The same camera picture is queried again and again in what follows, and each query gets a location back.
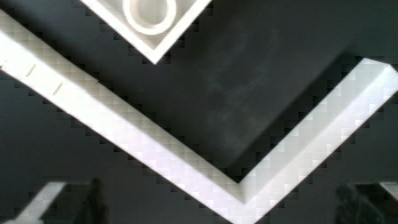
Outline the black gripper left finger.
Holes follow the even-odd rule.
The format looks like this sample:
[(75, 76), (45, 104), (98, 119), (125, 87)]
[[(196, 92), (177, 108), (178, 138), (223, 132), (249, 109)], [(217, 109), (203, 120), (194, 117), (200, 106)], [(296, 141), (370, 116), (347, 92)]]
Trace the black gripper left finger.
[(102, 182), (49, 182), (10, 224), (107, 224)]

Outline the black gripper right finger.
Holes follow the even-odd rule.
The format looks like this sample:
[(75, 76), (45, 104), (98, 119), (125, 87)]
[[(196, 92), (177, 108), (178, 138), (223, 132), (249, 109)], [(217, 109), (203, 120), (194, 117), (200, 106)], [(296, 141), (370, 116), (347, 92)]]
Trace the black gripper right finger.
[(398, 182), (347, 184), (336, 196), (336, 224), (398, 224)]

